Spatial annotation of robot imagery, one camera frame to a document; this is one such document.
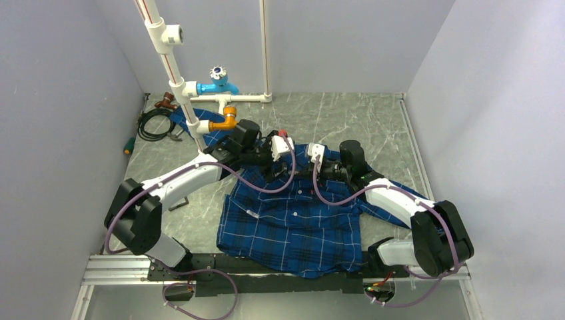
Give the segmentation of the blue plaid shirt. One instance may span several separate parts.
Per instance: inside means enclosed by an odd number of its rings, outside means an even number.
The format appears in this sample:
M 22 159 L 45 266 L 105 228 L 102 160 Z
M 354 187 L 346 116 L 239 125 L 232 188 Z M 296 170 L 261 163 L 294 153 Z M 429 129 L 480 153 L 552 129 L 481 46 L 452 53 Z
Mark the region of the blue plaid shirt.
M 268 268 L 304 278 L 358 271 L 362 267 L 363 213 L 399 227 L 399 218 L 357 197 L 344 205 L 323 203 L 312 177 L 284 173 L 268 182 L 258 167 L 246 166 L 225 195 L 217 248 Z

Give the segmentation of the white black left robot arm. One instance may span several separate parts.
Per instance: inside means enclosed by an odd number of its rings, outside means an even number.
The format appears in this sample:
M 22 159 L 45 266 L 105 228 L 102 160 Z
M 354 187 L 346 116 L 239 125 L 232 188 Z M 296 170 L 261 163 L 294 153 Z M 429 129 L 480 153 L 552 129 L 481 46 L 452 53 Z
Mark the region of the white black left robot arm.
M 245 165 L 273 164 L 272 139 L 278 135 L 278 131 L 272 131 L 263 137 L 257 123 L 244 119 L 188 163 L 143 182 L 124 180 L 104 220 L 105 246 L 116 237 L 131 253 L 160 261 L 173 279 L 186 278 L 194 269 L 193 255 L 162 230 L 163 213 Z

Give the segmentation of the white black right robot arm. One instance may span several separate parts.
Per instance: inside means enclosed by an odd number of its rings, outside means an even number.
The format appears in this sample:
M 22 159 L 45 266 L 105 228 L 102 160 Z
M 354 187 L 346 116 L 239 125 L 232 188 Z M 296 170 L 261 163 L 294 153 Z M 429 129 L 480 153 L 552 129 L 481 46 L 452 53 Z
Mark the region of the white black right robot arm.
M 340 201 L 322 198 L 323 203 L 341 206 L 361 199 L 385 210 L 411 231 L 410 239 L 389 237 L 369 247 L 372 255 L 367 267 L 371 274 L 382 277 L 395 266 L 418 267 L 425 279 L 439 279 L 457 272 L 474 256 L 474 246 L 453 202 L 435 202 L 395 185 L 369 167 L 357 140 L 343 141 L 335 161 L 325 152 L 325 146 L 318 143 L 306 147 L 310 160 L 306 171 L 312 176 L 314 192 L 321 195 L 321 181 L 338 181 L 351 194 Z

